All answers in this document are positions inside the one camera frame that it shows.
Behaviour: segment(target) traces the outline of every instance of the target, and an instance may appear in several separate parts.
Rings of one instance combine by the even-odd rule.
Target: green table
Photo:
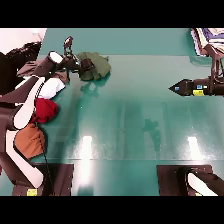
[[[39,57],[62,53],[69,35],[75,52],[97,51],[112,66],[100,81],[71,74],[53,99],[58,116],[42,125],[48,161],[75,165],[72,195],[159,195],[158,164],[209,163],[224,178],[223,97],[168,90],[210,74],[209,59],[195,64],[189,29],[48,29]]]

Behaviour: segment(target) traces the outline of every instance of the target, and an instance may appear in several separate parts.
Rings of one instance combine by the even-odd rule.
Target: pile of clothes
[[[209,56],[204,49],[207,44],[224,54],[224,28],[192,28],[191,35],[198,56]]]
[[[84,81],[99,80],[109,74],[111,66],[108,58],[100,56],[98,53],[83,52],[76,55],[82,66],[79,78]],[[42,60],[28,61],[18,72],[17,77],[23,81],[15,89],[23,85],[33,74],[35,68]],[[19,152],[27,159],[40,155],[44,152],[44,133],[38,128],[38,123],[51,121],[58,114],[58,105],[52,100],[69,83],[69,73],[66,69],[55,72],[42,87],[36,100],[36,110],[30,123],[20,130],[15,138],[15,146]]]

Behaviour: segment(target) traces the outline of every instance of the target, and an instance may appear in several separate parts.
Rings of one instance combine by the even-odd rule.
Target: stack of folded clothes
[[[197,55],[209,56],[204,49],[207,44],[224,54],[224,28],[192,28],[191,35]]]

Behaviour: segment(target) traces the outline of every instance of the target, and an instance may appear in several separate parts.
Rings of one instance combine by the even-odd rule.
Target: table surface
[[[58,116],[41,125],[48,161],[75,165],[72,195],[159,195],[159,164],[211,164],[224,178],[223,97],[168,89],[210,75],[211,60],[195,55],[190,29],[49,28],[39,58],[63,53],[70,35],[75,53],[96,51],[112,66],[100,81],[71,74],[53,99]],[[11,189],[3,172],[0,195]]]

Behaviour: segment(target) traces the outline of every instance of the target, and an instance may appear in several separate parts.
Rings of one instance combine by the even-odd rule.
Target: orange-brown fabric
[[[35,124],[28,124],[17,133],[15,145],[27,159],[40,155],[45,147],[44,133]]]

